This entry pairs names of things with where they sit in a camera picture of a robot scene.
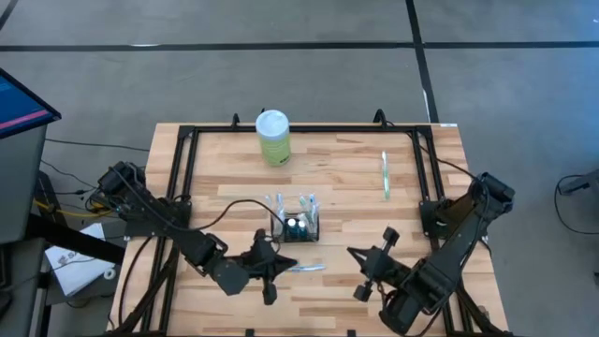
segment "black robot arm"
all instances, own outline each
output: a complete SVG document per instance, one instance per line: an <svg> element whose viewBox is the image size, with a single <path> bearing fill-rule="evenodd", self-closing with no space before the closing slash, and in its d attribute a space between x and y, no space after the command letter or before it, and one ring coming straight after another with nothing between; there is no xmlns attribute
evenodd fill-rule
<svg viewBox="0 0 599 337"><path fill-rule="evenodd" d="M210 233L188 228L191 200L155 198L145 186L144 172L131 163L117 163L98 180L102 197L125 221L142 221L157 236L173 240L185 260L202 275L210 277L227 295L239 294L250 278L263 279L264 303L276 300L274 278L297 264L295 259L278 255L272 237L259 229L250 251L225 256L226 243Z"/></svg>
<svg viewBox="0 0 599 337"><path fill-rule="evenodd" d="M360 265L360 272L367 277L365 284L356 289L354 297L367 301L373 284L385 283L394 287L383 299L379 316L391 330L404 335L418 313L433 315L447 303L458 288L461 271L476 242L485 235L491 221L511 211L513 197L513 189L484 173L473 181L461 198L429 202L428 207L421 207L423 225L443 227L447 233L444 236L446 243L430 256L420 259L413 268L388 255L390 247L400 237L390 227L383 235L386 242L382 249L375 246L367 250L347 248Z"/></svg>

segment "concrete floor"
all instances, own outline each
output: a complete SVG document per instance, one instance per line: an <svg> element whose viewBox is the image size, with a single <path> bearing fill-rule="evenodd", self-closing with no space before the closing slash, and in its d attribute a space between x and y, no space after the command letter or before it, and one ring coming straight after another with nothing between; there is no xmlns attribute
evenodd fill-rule
<svg viewBox="0 0 599 337"><path fill-rule="evenodd" d="M5 6L8 0L0 0ZM596 1L416 0L425 42L599 39ZM0 45L315 40L410 41L397 0L19 0ZM599 334L599 236L564 229L553 188L599 169L599 49L427 50L439 119L458 123L474 172L517 191L490 228L512 331ZM158 122L427 121L413 50L0 52L0 66L63 113L48 137L149 147ZM47 143L44 159L93 182L146 154ZM50 172L56 190L79 188ZM63 201L80 202L76 198ZM561 200L573 227L599 231L586 191ZM52 336L99 333L110 301L54 311Z"/></svg>

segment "wooden table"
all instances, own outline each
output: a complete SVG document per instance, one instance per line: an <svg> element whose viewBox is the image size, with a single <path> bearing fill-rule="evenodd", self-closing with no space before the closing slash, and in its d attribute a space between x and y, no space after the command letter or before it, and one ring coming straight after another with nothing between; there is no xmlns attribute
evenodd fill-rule
<svg viewBox="0 0 599 337"><path fill-rule="evenodd" d="M178 124L156 127L146 168L148 188L164 196L175 149ZM437 156L467 168L460 133L455 126L433 125ZM202 278L181 259L175 297L172 303L169 335L243 335L255 329L256 335L346 335L356 330L362 335L395 335L379 320L381 300L374 291L368 303L354 300L352 294L364 281L357 262L347 246L380 246L387 226L401 234L390 254L412 266L430 251L422 234L417 204L421 200L411 140L404 134L293 134L292 157L280 168L265 164L255 134L202 134L197 148L191 188L193 216L191 227L199 227L216 217L238 198L264 200L277 192L287 203L299 194L315 193L321 202L321 237L318 243L284 243L280 254L297 259L300 265L324 263L324 271L286 272L275 284L278 300L272 306L262 302L262 285L252 280L237 296L227 297L210 278ZM387 151L391 199L384 201L381 152ZM187 150L182 163L186 162ZM434 195L428 157L425 165ZM441 164L443 185L449 198L461 196L470 179L456 169ZM179 174L183 183L184 165ZM269 229L266 211L253 204L234 206L211 232L236 255L249 249L258 228ZM143 239L127 245L123 272L112 305L111 318L117 321L119 295L125 271ZM141 254L125 295L125 312L130 312L145 292L150 277L155 242ZM491 321L507 329L488 251L477 246L465 268L464 283L475 302L489 312ZM153 328L158 326L162 295L154 305ZM457 305L452 310L456 329L460 327ZM430 317L419 315L410 334L420 332ZM443 335L441 318L429 335Z"/></svg>

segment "computer screen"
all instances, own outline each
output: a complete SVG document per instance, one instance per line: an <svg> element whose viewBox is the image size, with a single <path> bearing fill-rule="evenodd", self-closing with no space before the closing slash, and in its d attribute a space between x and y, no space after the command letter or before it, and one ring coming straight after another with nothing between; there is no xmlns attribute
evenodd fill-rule
<svg viewBox="0 0 599 337"><path fill-rule="evenodd" d="M60 114L0 72L0 139L60 119Z"/></svg>

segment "floor tile line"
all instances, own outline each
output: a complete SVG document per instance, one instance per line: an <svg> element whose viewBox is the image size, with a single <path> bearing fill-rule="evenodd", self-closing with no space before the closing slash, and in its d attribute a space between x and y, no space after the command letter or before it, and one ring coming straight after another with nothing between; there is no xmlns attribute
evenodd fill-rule
<svg viewBox="0 0 599 337"><path fill-rule="evenodd" d="M434 101L434 93L432 92L431 74L427 66L427 57L424 52L424 44L420 34L418 25L418 16L416 14L416 6L414 0L405 0L405 5L408 10L408 18L410 19L410 27L412 28L412 38L414 40L414 49L416 52L416 61L418 63L418 72L420 74L420 83L424 91L424 99L426 100L429 123L439 123L439 114L437 113L437 105Z"/></svg>
<svg viewBox="0 0 599 337"><path fill-rule="evenodd" d="M425 42L424 49L551 49L599 48L599 41Z"/></svg>
<svg viewBox="0 0 599 337"><path fill-rule="evenodd" d="M322 41L133 45L4 45L0 51L292 51L292 50L392 50L411 49L413 42Z"/></svg>
<svg viewBox="0 0 599 337"><path fill-rule="evenodd" d="M12 11L15 9L18 2L19 2L19 0L10 0L10 2L8 3L7 7L5 8L4 12L2 13L2 16L0 16L0 31L2 30L4 25L7 23L8 18L10 18L10 14L12 14Z"/></svg>

